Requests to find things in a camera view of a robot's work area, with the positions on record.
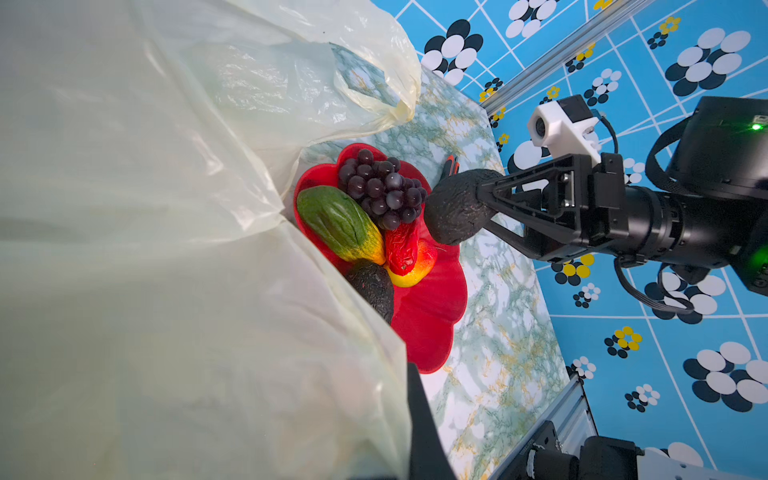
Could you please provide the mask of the dark avocado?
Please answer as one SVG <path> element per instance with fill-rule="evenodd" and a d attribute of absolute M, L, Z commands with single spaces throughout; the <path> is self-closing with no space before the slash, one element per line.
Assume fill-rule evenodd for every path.
<path fill-rule="evenodd" d="M 391 324 L 395 291 L 386 269 L 370 260 L 359 260 L 350 267 L 345 278 L 384 321 Z"/>
<path fill-rule="evenodd" d="M 424 209 L 424 222 L 432 238 L 455 246 L 477 234 L 497 214 L 477 198 L 477 188 L 501 177 L 494 170 L 474 169 L 440 180 Z"/>

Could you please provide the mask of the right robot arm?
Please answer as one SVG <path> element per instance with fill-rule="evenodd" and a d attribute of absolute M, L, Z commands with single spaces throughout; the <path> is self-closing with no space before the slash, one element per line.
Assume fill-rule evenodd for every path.
<path fill-rule="evenodd" d="M 585 254 L 614 259 L 617 274 L 649 262 L 694 283 L 731 267 L 767 291 L 767 104 L 705 97 L 662 133 L 645 161 L 647 186 L 624 180 L 618 154 L 571 147 L 550 162 L 477 183 L 478 201 L 519 221 L 487 229 L 529 258 L 562 264 Z"/>

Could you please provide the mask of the green yellow mango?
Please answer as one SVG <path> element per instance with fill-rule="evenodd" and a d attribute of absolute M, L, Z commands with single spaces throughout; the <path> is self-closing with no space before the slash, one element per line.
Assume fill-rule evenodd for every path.
<path fill-rule="evenodd" d="M 304 189 L 297 195 L 295 206 L 303 224 L 341 260 L 385 264 L 379 228 L 342 190 L 325 185 Z"/>

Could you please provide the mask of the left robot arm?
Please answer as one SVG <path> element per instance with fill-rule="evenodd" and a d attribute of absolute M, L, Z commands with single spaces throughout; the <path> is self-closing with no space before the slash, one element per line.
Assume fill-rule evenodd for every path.
<path fill-rule="evenodd" d="M 455 479 L 417 367 L 407 367 L 412 420 L 410 479 Z M 581 385 L 571 380 L 543 418 L 491 473 L 492 479 L 737 479 L 737 474 L 698 466 L 668 451 L 580 430 L 593 424 Z"/>

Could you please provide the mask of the red yellow mango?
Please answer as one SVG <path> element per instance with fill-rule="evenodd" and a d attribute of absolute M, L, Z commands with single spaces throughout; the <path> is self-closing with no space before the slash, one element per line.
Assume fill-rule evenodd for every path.
<path fill-rule="evenodd" d="M 395 274 L 389 266 L 387 273 L 393 285 L 399 288 L 411 288 L 420 283 L 433 270 L 437 263 L 437 249 L 426 240 L 418 243 L 418 255 L 414 268 L 405 275 Z"/>

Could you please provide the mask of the red strawberry fruit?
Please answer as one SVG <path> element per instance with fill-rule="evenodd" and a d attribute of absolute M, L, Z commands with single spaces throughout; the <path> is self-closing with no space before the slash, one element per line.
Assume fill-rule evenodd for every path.
<path fill-rule="evenodd" d="M 419 233 L 416 222 L 402 223 L 384 235 L 385 254 L 389 270 L 397 276 L 409 274 L 418 259 Z"/>

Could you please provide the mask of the red flower-shaped plate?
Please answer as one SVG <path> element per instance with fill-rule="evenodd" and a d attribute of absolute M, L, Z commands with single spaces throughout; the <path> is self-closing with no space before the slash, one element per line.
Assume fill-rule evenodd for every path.
<path fill-rule="evenodd" d="M 324 163 L 309 168 L 301 175 L 293 194 L 321 185 L 338 186 L 338 170 L 346 160 L 356 158 L 360 150 L 368 149 L 377 161 L 387 156 L 377 148 L 354 143 L 344 147 L 334 163 Z M 402 162 L 402 173 L 407 178 L 418 179 L 427 192 L 431 187 L 421 172 L 408 162 Z M 437 371 L 447 361 L 453 346 L 453 325 L 464 315 L 468 291 L 465 275 L 459 261 L 460 248 L 438 244 L 430 235 L 423 221 L 424 214 L 414 222 L 420 240 L 434 253 L 435 265 L 425 279 L 415 286 L 394 286 L 394 314 L 392 328 L 406 344 L 407 359 L 415 363 L 420 373 Z M 299 230 L 339 270 L 346 274 L 352 264 L 339 258 L 321 239 L 296 217 Z"/>

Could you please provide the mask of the dark purple grapes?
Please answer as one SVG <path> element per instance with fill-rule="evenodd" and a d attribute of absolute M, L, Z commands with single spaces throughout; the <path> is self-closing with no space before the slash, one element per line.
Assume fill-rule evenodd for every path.
<path fill-rule="evenodd" d="M 406 171 L 396 157 L 362 146 L 337 161 L 338 186 L 384 231 L 411 225 L 421 216 L 429 191 L 425 181 Z"/>

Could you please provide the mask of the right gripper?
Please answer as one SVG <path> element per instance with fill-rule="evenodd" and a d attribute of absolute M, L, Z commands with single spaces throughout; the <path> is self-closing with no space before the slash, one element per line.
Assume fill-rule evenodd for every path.
<path fill-rule="evenodd" d="M 499 212 L 482 207 L 482 225 L 490 233 L 534 260 L 571 260 L 590 252 L 618 252 L 628 239 L 627 194 L 623 158 L 603 153 L 592 158 L 569 154 L 495 180 L 481 181 L 476 196 L 485 205 L 508 204 L 534 198 L 540 191 L 545 207 L 555 213 Z M 500 215 L 517 220 L 522 233 L 493 220 Z"/>

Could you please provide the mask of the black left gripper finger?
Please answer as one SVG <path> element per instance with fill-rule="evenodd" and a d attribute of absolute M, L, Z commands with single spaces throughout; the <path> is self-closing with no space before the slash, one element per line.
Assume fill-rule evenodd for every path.
<path fill-rule="evenodd" d="M 409 479 L 455 479 L 440 442 L 421 375 L 413 363 L 407 364 L 407 389 L 412 423 Z"/>

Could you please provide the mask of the translucent cream plastic bag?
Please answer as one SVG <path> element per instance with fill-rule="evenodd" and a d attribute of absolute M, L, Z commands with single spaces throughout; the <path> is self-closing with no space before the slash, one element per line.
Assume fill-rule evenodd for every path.
<path fill-rule="evenodd" d="M 410 121 L 369 1 L 1 5 L 1 475 L 405 479 L 403 341 L 285 217 Z"/>

